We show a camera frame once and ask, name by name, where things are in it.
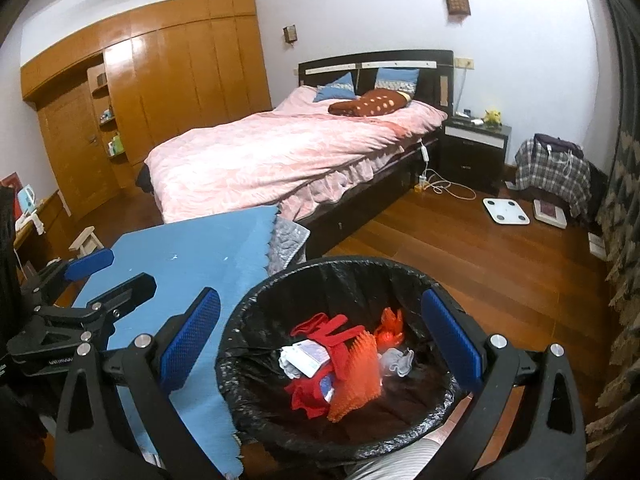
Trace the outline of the small white stool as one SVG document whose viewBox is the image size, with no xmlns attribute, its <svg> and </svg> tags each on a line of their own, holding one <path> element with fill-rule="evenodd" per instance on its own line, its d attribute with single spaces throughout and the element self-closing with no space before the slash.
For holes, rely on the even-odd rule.
<svg viewBox="0 0 640 480">
<path fill-rule="evenodd" d="M 74 252 L 79 257 L 85 257 L 103 248 L 104 245 L 96 235 L 94 226 L 87 226 L 80 232 L 78 237 L 72 241 L 68 250 Z"/>
</svg>

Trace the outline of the blue pillow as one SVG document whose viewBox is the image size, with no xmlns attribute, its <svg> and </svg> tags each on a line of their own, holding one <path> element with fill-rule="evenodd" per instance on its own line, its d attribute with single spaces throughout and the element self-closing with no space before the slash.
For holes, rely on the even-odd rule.
<svg viewBox="0 0 640 480">
<path fill-rule="evenodd" d="M 416 94 L 419 76 L 418 68 L 381 67 L 376 74 L 374 88 L 405 93 L 412 99 Z"/>
<path fill-rule="evenodd" d="M 324 84 L 317 88 L 317 94 L 314 97 L 314 102 L 321 102 L 326 100 L 353 100 L 356 98 L 354 81 L 352 80 L 352 73 L 348 72 L 337 80 Z"/>
</svg>

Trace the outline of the red plastic scrap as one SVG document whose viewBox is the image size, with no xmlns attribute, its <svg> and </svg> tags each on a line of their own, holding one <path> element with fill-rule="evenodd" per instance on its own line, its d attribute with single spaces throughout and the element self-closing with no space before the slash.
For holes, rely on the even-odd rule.
<svg viewBox="0 0 640 480">
<path fill-rule="evenodd" d="M 329 413 L 334 384 L 346 378 L 347 344 L 364 332 L 362 325 L 344 330 L 344 314 L 329 318 L 324 312 L 296 325 L 291 336 L 303 339 L 280 349 L 279 365 L 290 380 L 285 391 L 294 411 L 303 410 L 309 419 Z"/>
</svg>

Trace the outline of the left wall lamp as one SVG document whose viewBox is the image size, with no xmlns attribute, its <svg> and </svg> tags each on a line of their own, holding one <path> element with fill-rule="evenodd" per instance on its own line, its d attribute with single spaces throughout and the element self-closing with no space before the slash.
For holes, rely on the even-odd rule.
<svg viewBox="0 0 640 480">
<path fill-rule="evenodd" d="M 283 38 L 287 44 L 295 44 L 297 41 L 297 30 L 295 25 L 285 26 L 283 29 Z"/>
</svg>

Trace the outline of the black nightstand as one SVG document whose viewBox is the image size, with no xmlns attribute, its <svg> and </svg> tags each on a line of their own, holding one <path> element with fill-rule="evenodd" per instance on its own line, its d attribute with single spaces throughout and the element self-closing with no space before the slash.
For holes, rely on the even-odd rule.
<svg viewBox="0 0 640 480">
<path fill-rule="evenodd" d="M 449 181 L 496 195 L 503 179 L 509 126 L 474 125 L 450 118 L 439 136 L 439 169 Z"/>
</svg>

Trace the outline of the black trash bin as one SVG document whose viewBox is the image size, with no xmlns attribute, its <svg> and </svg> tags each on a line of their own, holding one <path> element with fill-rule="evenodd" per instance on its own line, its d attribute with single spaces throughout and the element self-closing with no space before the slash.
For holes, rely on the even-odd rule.
<svg viewBox="0 0 640 480">
<path fill-rule="evenodd" d="M 216 357 L 234 426 L 278 460 L 353 463 L 398 451 L 442 426 L 465 397 L 421 316 L 434 278 L 383 258 L 312 260 L 252 288 L 228 319 Z M 385 310 L 401 318 L 409 373 L 365 372 L 374 399 L 344 416 L 328 396 L 356 341 L 374 344 Z"/>
</svg>

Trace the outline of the white tissue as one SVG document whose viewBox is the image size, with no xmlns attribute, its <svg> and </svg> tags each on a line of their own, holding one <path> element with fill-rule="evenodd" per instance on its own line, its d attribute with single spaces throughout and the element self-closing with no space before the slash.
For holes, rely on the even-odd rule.
<svg viewBox="0 0 640 480">
<path fill-rule="evenodd" d="M 313 378 L 330 362 L 329 352 L 321 344 L 305 339 L 280 349 L 279 365 L 287 378 Z"/>
</svg>

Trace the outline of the pink sock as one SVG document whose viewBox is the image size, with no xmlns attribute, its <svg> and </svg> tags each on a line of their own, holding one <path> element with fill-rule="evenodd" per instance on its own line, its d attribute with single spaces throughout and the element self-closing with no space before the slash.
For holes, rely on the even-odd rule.
<svg viewBox="0 0 640 480">
<path fill-rule="evenodd" d="M 396 348 L 389 348 L 378 356 L 381 376 L 407 377 L 412 370 L 413 360 L 413 350 L 400 351 Z"/>
</svg>

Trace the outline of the light blue electric kettle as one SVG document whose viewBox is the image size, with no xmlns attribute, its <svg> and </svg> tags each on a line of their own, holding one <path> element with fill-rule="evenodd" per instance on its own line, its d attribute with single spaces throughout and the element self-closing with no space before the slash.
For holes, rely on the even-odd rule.
<svg viewBox="0 0 640 480">
<path fill-rule="evenodd" d="M 18 204 L 22 214 L 28 216 L 37 210 L 37 197 L 31 185 L 24 185 L 17 192 Z"/>
</svg>

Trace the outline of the wooden side desk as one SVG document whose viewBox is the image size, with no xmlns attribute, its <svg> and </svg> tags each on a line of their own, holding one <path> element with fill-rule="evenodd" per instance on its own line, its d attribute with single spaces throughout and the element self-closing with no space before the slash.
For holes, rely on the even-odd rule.
<svg viewBox="0 0 640 480">
<path fill-rule="evenodd" d="M 70 216 L 60 193 L 54 192 L 42 200 L 36 214 L 43 225 L 43 232 L 39 234 L 34 222 L 29 221 L 17 231 L 14 242 L 16 270 L 21 282 L 42 270 L 50 261 L 68 256 Z"/>
</svg>

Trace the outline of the right wall lamp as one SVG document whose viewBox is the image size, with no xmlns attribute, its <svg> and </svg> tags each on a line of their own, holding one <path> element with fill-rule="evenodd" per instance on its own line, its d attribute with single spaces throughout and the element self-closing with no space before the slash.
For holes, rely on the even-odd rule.
<svg viewBox="0 0 640 480">
<path fill-rule="evenodd" d="M 447 12 L 450 16 L 470 16 L 469 0 L 445 0 Z"/>
</svg>

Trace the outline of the dark red dotted pillow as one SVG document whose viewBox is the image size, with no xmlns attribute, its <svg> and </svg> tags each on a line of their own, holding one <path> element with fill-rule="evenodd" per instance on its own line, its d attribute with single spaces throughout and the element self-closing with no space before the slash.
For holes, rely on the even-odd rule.
<svg viewBox="0 0 640 480">
<path fill-rule="evenodd" d="M 395 113 L 406 107 L 410 101 L 411 96 L 406 92 L 373 89 L 357 99 L 330 105 L 328 112 L 334 116 L 378 117 Z"/>
</svg>

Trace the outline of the orange foam net sleeve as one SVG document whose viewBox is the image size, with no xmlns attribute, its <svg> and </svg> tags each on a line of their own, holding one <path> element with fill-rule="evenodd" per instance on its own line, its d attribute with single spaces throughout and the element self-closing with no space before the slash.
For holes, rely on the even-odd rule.
<svg viewBox="0 0 640 480">
<path fill-rule="evenodd" d="M 375 336 L 364 330 L 349 348 L 346 374 L 334 386 L 328 419 L 339 422 L 381 395 L 382 379 Z"/>
</svg>

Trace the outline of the red white floor scale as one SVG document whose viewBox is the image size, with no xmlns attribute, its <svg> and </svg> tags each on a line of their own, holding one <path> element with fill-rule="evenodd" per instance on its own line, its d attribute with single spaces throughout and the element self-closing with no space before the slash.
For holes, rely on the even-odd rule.
<svg viewBox="0 0 640 480">
<path fill-rule="evenodd" d="M 534 216 L 538 221 L 561 230 L 566 229 L 567 220 L 562 208 L 543 200 L 534 200 L 533 205 Z"/>
</svg>

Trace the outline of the dark patterned curtain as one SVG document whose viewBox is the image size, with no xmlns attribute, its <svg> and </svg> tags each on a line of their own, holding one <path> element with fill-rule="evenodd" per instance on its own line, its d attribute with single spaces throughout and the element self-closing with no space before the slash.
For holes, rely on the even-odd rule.
<svg viewBox="0 0 640 480">
<path fill-rule="evenodd" d="M 598 222 L 614 288 L 610 307 L 622 328 L 612 342 L 597 407 L 608 414 L 587 426 L 589 479 L 639 477 L 639 0 L 608 0 L 620 66 L 620 126 L 608 192 Z"/>
</svg>

